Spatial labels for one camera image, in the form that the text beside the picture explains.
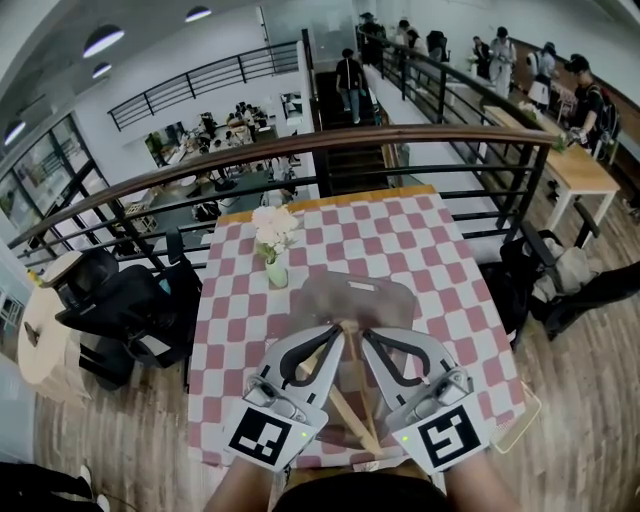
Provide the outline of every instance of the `white shirt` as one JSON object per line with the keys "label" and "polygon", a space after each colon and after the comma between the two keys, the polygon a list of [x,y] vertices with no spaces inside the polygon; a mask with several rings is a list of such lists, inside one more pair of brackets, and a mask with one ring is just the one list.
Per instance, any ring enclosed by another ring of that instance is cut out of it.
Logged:
{"label": "white shirt", "polygon": [[235,133],[232,133],[231,137],[226,139],[222,144],[227,144],[229,147],[235,148],[237,146],[242,146],[242,141]]}
{"label": "white shirt", "polygon": [[256,122],[253,120],[253,115],[251,114],[251,111],[249,109],[245,110],[244,114],[243,114],[243,118],[244,120],[247,122],[247,124],[249,126],[255,126]]}
{"label": "white shirt", "polygon": [[429,56],[429,52],[427,51],[427,45],[424,44],[424,39],[422,39],[421,37],[416,39],[416,42],[414,43],[413,48],[411,48],[411,49],[414,52],[421,53],[425,57]]}

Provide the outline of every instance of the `person walking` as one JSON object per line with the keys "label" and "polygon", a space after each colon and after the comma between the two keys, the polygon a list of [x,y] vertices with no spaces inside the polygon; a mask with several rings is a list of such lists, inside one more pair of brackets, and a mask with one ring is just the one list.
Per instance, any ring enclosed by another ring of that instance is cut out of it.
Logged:
{"label": "person walking", "polygon": [[491,62],[490,48],[487,43],[480,39],[480,36],[473,38],[473,54],[477,57],[478,76],[489,80],[489,64]]}
{"label": "person walking", "polygon": [[363,91],[362,68],[353,60],[353,50],[342,50],[343,59],[336,67],[336,91],[342,96],[345,112],[351,112],[353,124],[360,123],[360,91]]}
{"label": "person walking", "polygon": [[[103,494],[94,501],[91,472],[80,467],[73,477],[35,464],[0,462],[0,487],[3,510],[61,510],[65,512],[109,512],[109,500]],[[64,492],[90,501],[71,501],[53,493]]]}
{"label": "person walking", "polygon": [[516,63],[516,48],[509,39],[509,32],[505,27],[499,27],[496,38],[491,43],[491,64],[489,76],[496,86],[496,94],[503,98],[509,97],[511,85],[511,71]]}
{"label": "person walking", "polygon": [[549,42],[542,51],[535,52],[536,73],[529,90],[529,98],[533,104],[544,112],[549,107],[551,98],[551,79],[556,73],[556,46]]}

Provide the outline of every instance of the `ceiling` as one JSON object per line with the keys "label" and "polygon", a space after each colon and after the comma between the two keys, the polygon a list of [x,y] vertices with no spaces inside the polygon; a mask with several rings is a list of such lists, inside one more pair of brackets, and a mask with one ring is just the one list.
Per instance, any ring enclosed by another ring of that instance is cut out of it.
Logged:
{"label": "ceiling", "polygon": [[611,20],[640,30],[640,0],[588,0],[598,5]]}
{"label": "ceiling", "polygon": [[[18,115],[26,118],[27,130],[33,129],[95,85],[91,75],[98,63],[108,61],[115,67],[179,30],[189,30],[184,19],[195,5],[205,5],[215,15],[254,3],[258,0],[76,0],[44,36],[0,99],[0,134]],[[125,37],[100,54],[83,59],[85,41],[99,25],[107,23],[121,27]],[[0,159],[2,151],[6,152],[1,146]]]}

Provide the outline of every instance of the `black chair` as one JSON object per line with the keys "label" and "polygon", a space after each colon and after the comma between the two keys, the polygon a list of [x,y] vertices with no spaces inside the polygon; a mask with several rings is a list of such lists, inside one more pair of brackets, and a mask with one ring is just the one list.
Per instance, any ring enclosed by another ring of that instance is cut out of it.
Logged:
{"label": "black chair", "polygon": [[[584,220],[574,244],[581,247],[588,233],[598,237],[600,229],[582,203],[576,202],[574,207]],[[480,265],[505,329],[508,333],[515,333],[511,342],[514,350],[529,312],[542,322],[547,338],[553,341],[583,313],[627,299],[640,291],[640,262],[636,262],[603,272],[574,295],[556,297],[551,302],[536,299],[532,295],[533,286],[540,277],[546,274],[554,283],[560,282],[556,259],[545,245],[544,238],[552,238],[557,244],[562,244],[551,231],[537,232],[529,222],[523,222],[521,229],[522,238],[500,249],[501,262]],[[529,249],[526,254],[523,251],[525,244]]]}
{"label": "black chair", "polygon": [[54,285],[67,308],[56,319],[117,340],[146,366],[168,368],[184,361],[186,390],[202,284],[177,229],[167,233],[167,252],[171,266],[158,276],[141,265],[113,272],[118,263],[112,255],[87,253]]}

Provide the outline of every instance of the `table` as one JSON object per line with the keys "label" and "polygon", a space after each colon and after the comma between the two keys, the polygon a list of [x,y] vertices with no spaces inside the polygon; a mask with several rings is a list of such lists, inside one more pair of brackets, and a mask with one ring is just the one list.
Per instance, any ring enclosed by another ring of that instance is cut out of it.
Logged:
{"label": "table", "polygon": [[[60,256],[47,269],[44,281],[60,276],[81,256],[77,251]],[[76,331],[59,323],[55,316],[64,309],[53,288],[34,288],[20,323],[18,366],[25,381],[41,395],[84,407],[91,395],[81,370],[93,373],[103,388],[115,390],[128,381],[133,359],[119,341]],[[39,335],[36,346],[29,340],[25,323]],[[97,341],[93,349],[85,345],[92,340]]]}
{"label": "table", "polygon": [[[518,121],[500,107],[485,107],[485,111],[502,126],[523,128]],[[538,124],[551,135],[564,134],[564,131],[557,124],[546,117],[542,117]],[[565,150],[564,153],[559,153],[553,149],[549,151],[547,166],[560,185],[560,197],[547,220],[545,229],[553,231],[558,222],[560,222],[562,214],[571,203],[571,199],[580,195],[604,196],[596,214],[593,216],[593,220],[599,225],[609,206],[611,206],[616,192],[620,190],[616,180],[584,148],[577,144]],[[585,244],[589,238],[591,238],[591,233],[587,236]]]}
{"label": "table", "polygon": [[[474,379],[489,429],[524,411],[522,386],[489,290],[433,187],[302,201],[289,208],[300,227],[298,242],[281,256],[289,272],[289,285],[282,290],[269,288],[264,261],[253,254],[251,212],[218,221],[191,358],[191,458],[231,462],[219,444],[224,418],[262,360],[266,343],[285,333],[297,291],[308,276],[325,270],[406,285],[418,301],[413,329],[446,340],[446,348]],[[420,371],[411,364],[405,376]],[[403,455],[390,436],[381,445],[379,458]],[[364,450],[316,440],[295,465],[345,466],[373,458]]]}
{"label": "table", "polygon": [[[50,280],[66,269],[80,253],[68,252],[54,261],[44,275]],[[84,407],[91,398],[80,370],[80,332],[57,322],[55,315],[64,306],[50,288],[35,287],[24,310],[18,335],[18,365],[22,376],[43,396],[57,402]],[[40,332],[34,347],[24,323]]]}

